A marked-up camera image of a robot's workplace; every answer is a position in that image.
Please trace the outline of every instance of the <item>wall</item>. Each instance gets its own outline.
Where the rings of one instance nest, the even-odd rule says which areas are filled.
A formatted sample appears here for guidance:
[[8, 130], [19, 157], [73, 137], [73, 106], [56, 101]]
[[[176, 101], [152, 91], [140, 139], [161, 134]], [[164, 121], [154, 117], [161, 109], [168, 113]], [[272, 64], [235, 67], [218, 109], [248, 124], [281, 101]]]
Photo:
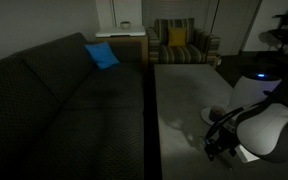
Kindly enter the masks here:
[[259, 35], [270, 29], [276, 29], [279, 18], [272, 18], [277, 14], [285, 14], [288, 10], [288, 0], [263, 0], [256, 19], [245, 42], [243, 51], [267, 51], [269, 46], [259, 39]]
[[0, 58], [75, 32], [92, 40], [95, 0], [0, 0]]
[[[101, 29], [113, 27], [111, 0], [96, 0]], [[114, 0], [115, 18], [119, 27], [121, 21], [130, 21], [132, 26], [142, 26], [142, 0]]]

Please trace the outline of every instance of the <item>dark gray sofa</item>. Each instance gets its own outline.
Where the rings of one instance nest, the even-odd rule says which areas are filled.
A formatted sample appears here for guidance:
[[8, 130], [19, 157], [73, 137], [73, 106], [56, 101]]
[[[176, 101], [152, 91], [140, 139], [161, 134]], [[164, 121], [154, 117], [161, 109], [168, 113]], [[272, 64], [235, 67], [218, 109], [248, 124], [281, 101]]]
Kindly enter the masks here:
[[0, 178], [144, 179], [140, 43], [110, 44], [121, 63], [104, 70], [87, 43], [0, 60]]

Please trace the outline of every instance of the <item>gray table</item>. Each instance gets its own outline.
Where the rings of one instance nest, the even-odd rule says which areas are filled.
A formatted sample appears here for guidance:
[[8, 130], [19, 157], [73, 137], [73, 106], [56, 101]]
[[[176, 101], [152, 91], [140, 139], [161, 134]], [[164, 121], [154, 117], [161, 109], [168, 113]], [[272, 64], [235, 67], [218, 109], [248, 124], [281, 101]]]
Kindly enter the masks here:
[[276, 170], [280, 175], [275, 178], [286, 177], [285, 165], [262, 160], [243, 164], [227, 152], [213, 162], [208, 160], [200, 137], [210, 125], [200, 111], [213, 105], [226, 107], [232, 92], [211, 66], [155, 65], [155, 82], [163, 179], [253, 179], [258, 173], [271, 178]]

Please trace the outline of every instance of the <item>armchair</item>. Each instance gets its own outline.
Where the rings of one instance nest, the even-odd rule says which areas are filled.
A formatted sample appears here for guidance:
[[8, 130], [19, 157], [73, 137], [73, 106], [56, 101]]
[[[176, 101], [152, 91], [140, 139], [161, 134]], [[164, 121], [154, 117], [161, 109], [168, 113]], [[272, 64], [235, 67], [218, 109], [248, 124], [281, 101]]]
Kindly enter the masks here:
[[[186, 28], [184, 46], [168, 46], [168, 28]], [[194, 29], [194, 19], [156, 19], [154, 27], [147, 28], [149, 38], [149, 65], [203, 64], [215, 62], [220, 38], [200, 29]]]

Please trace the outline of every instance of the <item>white robot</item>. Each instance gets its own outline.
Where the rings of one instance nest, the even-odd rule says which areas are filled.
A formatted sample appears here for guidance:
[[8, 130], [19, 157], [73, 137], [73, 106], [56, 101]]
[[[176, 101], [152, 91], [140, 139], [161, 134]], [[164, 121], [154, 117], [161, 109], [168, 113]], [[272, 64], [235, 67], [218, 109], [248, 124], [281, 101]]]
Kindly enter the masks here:
[[[288, 79], [281, 82], [264, 73], [243, 76], [225, 110], [204, 138], [204, 150], [211, 161], [227, 149], [234, 156], [238, 145], [270, 162], [288, 160]], [[211, 137], [217, 131], [215, 141]]]

